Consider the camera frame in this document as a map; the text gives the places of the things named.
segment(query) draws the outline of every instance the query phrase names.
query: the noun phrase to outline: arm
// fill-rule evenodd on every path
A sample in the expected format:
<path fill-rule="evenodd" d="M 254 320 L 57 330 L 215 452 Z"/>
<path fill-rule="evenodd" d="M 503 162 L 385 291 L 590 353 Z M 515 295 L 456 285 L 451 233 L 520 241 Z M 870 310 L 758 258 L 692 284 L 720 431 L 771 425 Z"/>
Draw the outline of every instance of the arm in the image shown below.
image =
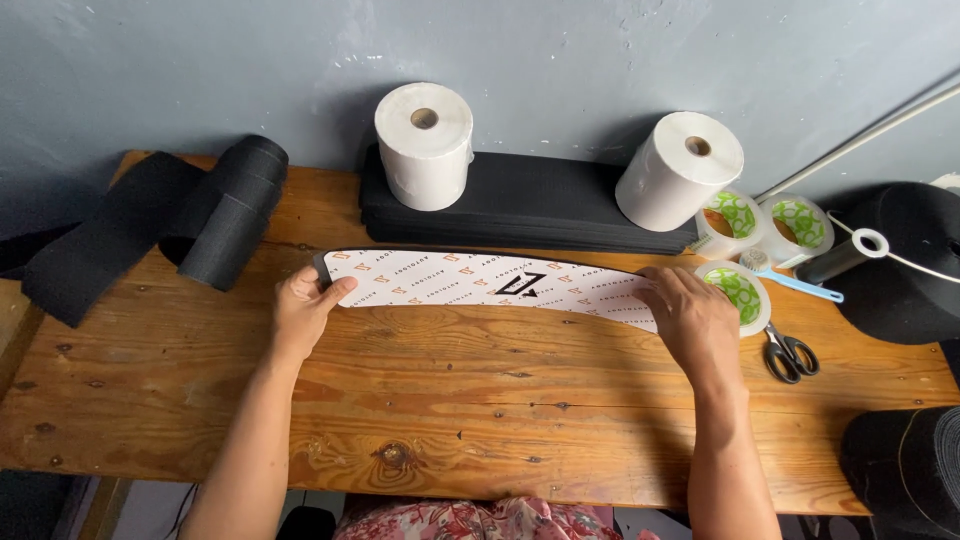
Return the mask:
<path fill-rule="evenodd" d="M 685 270 L 644 268 L 639 274 L 656 288 L 636 295 L 653 311 L 663 343 L 693 386 L 697 436 L 687 505 L 694 538 L 779 540 L 740 372 L 736 307 Z"/>
<path fill-rule="evenodd" d="M 276 536 L 287 489 L 290 402 L 297 373 L 324 332 L 326 315 L 355 286 L 354 278 L 343 278 L 321 293 L 312 266 L 276 286 L 272 343 L 183 521 L 183 538 Z"/>

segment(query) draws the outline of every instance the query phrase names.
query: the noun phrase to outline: blue brush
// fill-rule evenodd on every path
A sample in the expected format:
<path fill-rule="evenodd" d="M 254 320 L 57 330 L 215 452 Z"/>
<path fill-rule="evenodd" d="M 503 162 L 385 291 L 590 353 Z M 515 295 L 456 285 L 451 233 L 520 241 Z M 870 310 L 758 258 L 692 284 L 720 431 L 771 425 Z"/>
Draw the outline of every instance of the blue brush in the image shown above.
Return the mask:
<path fill-rule="evenodd" d="M 812 294 L 820 298 L 826 298 L 836 303 L 843 302 L 843 293 L 824 289 L 821 286 L 813 285 L 807 282 L 801 282 L 793 278 L 778 274 L 770 268 L 770 258 L 762 250 L 751 248 L 740 255 L 740 264 L 746 266 L 751 272 L 760 278 L 773 280 L 781 285 L 788 286 L 794 290 Z"/>

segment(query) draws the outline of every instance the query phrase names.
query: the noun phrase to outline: black scissor handle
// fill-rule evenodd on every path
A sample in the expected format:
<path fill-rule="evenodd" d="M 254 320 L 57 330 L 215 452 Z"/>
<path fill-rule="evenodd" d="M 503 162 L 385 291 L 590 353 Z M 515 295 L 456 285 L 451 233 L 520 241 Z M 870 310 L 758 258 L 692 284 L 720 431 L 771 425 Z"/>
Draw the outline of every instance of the black scissor handle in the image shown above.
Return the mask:
<path fill-rule="evenodd" d="M 763 359 L 770 368 L 770 373 L 781 382 L 787 384 L 796 384 L 800 382 L 800 371 L 797 369 L 796 362 L 790 355 L 777 343 L 768 342 L 763 349 Z"/>
<path fill-rule="evenodd" d="M 788 349 L 788 354 L 792 353 L 793 359 L 796 360 L 793 362 L 794 367 L 802 375 L 816 375 L 820 373 L 820 360 L 817 359 L 817 356 L 813 354 L 813 350 L 810 349 L 806 343 L 803 343 L 803 341 L 796 337 L 785 335 L 783 337 L 783 345 Z"/>

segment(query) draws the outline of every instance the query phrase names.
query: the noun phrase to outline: pink floral fabric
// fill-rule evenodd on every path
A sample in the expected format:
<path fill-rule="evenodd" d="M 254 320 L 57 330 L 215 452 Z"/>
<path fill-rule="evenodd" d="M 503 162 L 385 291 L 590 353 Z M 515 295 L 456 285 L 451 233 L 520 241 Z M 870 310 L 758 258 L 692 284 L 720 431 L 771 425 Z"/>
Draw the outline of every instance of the pink floral fabric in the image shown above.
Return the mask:
<path fill-rule="evenodd" d="M 334 540 L 622 540 L 592 506 L 517 497 L 497 503 L 398 499 L 345 513 Z M 637 540 L 659 540 L 648 530 Z"/>

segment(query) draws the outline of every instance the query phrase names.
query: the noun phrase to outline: person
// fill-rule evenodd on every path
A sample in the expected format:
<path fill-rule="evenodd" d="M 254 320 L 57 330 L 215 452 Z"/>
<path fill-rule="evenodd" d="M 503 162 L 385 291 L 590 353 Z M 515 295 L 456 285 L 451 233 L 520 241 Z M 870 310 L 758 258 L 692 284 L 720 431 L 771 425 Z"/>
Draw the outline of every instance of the person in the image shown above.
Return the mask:
<path fill-rule="evenodd" d="M 718 288 L 685 270 L 648 267 L 638 274 L 654 288 L 639 289 L 636 296 L 650 307 L 663 343 L 693 388 L 696 440 L 687 495 L 693 537 L 780 539 L 740 372 L 736 308 Z M 317 271 L 308 266 L 276 286 L 273 339 L 183 521 L 182 538 L 276 535 L 298 371 L 324 333 L 330 310 L 356 285 L 354 278 L 341 278 L 321 291 Z M 620 538 L 590 506 L 536 498 L 490 504 L 402 501 L 345 514 L 334 537 Z M 646 531 L 640 537 L 656 538 Z"/>

